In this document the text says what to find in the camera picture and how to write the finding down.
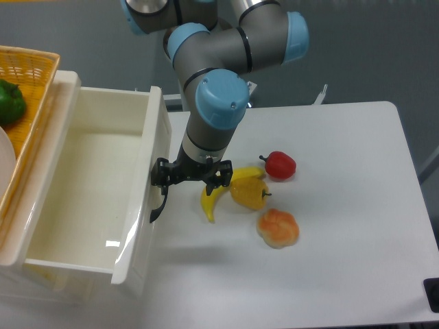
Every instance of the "yellow bell pepper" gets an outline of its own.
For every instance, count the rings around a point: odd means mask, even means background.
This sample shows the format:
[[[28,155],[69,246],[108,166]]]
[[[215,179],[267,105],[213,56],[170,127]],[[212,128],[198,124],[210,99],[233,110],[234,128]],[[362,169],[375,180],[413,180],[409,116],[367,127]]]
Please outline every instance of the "yellow bell pepper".
[[[267,203],[267,184],[258,178],[241,178],[230,185],[232,198],[242,206],[253,210],[261,210]]]

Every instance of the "gray wall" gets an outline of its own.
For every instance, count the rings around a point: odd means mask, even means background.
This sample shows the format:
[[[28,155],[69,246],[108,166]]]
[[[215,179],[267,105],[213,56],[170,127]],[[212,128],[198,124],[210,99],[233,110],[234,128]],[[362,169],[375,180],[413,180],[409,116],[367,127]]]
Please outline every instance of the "gray wall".
[[[324,84],[328,103],[387,100],[399,109],[416,168],[439,145],[439,1],[287,0],[306,18],[304,60],[252,73],[256,106],[310,104]],[[236,25],[229,1],[220,16]],[[53,51],[83,86],[178,93],[163,55],[163,32],[131,34],[119,0],[0,4],[0,44]],[[424,185],[439,217],[439,173]]]

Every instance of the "blue joint cap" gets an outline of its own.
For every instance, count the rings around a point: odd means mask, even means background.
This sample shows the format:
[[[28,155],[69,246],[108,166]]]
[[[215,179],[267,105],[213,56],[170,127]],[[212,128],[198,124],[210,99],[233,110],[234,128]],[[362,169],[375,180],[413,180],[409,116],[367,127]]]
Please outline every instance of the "blue joint cap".
[[[288,12],[288,39],[283,63],[305,56],[309,47],[307,22],[298,12]]]
[[[130,10],[128,9],[128,5],[126,4],[126,0],[121,0],[122,10],[125,13],[126,20],[128,22],[128,25],[130,26],[131,32],[136,34],[137,36],[140,36],[141,34],[146,34],[132,19]]]
[[[208,72],[195,92],[195,104],[203,120],[219,130],[235,129],[246,113],[250,92],[235,72]]]
[[[174,65],[174,57],[178,51],[178,48],[183,44],[188,37],[194,35],[198,32],[207,32],[210,33],[209,30],[203,24],[197,23],[186,23],[176,28],[174,32],[172,32],[171,36],[167,41],[167,52],[169,57],[171,58],[172,65]]]

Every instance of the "robotic arm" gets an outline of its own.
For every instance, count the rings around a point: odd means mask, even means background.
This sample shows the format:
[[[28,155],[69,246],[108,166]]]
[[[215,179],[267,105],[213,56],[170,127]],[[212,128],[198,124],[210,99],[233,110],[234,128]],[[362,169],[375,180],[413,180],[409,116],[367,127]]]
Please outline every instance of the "robotic arm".
[[[165,196],[152,211],[153,222],[172,184],[202,180],[208,195],[230,184],[232,164],[222,157],[250,97],[239,74],[303,57],[309,35],[304,18],[284,11],[279,1],[231,0],[239,27],[217,33],[210,32],[217,25],[214,0],[121,1],[136,33],[179,25],[170,34],[167,53],[191,115],[176,161],[159,158],[152,169],[151,183]]]

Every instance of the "white plate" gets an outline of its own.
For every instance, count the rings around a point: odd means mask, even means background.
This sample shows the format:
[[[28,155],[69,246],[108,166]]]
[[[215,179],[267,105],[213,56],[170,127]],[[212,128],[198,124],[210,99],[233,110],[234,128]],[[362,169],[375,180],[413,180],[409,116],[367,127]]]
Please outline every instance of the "white plate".
[[[15,161],[15,152],[11,140],[0,127],[0,199],[8,188],[15,169]]]

